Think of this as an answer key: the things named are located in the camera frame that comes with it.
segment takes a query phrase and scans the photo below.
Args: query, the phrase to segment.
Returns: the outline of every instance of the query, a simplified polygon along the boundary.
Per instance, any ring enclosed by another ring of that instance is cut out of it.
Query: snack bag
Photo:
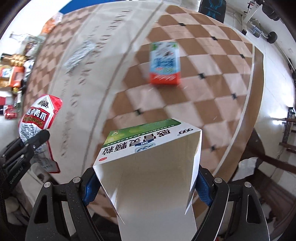
[[[52,95],[43,95],[37,99],[20,120],[19,134],[23,143],[39,131],[49,129],[57,112],[62,107],[62,100]],[[47,172],[59,173],[59,166],[53,160],[49,142],[35,150],[32,162],[38,162]]]
[[[177,85],[180,83],[180,54],[177,42],[154,42],[150,49],[150,82]]]

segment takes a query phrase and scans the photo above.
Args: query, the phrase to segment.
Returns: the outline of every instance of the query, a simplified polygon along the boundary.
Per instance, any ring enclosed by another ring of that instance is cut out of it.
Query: red plastic package
[[[19,134],[22,141],[25,143],[39,131],[49,129],[61,107],[62,100],[58,97],[43,95],[37,99],[20,120]],[[48,141],[35,150],[32,162],[38,162],[49,173],[60,172]]]

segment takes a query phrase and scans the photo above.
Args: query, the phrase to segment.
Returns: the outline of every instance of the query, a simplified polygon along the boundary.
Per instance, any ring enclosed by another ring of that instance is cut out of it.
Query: silver bolt
[[[50,187],[50,182],[46,182],[46,183],[44,183],[44,187],[45,187],[45,188]]]
[[[245,182],[244,185],[245,185],[247,188],[250,188],[250,187],[252,186],[252,184],[249,183],[249,182]]]
[[[78,183],[78,182],[80,182],[80,177],[75,177],[75,178],[73,178],[73,182],[74,182],[74,183]]]
[[[219,178],[219,177],[215,178],[214,181],[215,181],[216,183],[222,183],[222,179]]]

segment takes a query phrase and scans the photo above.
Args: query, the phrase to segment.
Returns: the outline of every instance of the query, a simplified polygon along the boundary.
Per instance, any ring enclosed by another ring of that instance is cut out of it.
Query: white box
[[[201,140],[201,129],[174,118],[110,132],[93,167],[122,241],[192,239]]]

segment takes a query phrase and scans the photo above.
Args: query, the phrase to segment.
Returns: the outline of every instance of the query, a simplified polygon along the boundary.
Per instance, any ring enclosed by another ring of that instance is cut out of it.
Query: checkered tablecloth
[[[95,9],[91,6],[64,15],[49,35],[33,67],[25,110],[48,92],[61,56]],[[180,46],[179,86],[149,84],[149,44],[165,40],[176,40]],[[253,56],[253,45],[231,28],[203,14],[168,6],[122,77],[122,88],[98,138],[101,141],[91,153],[94,160],[110,131],[174,117],[202,129],[200,163],[213,172],[231,144],[247,105]],[[93,204],[94,209],[116,222],[104,194],[97,198],[100,205]]]

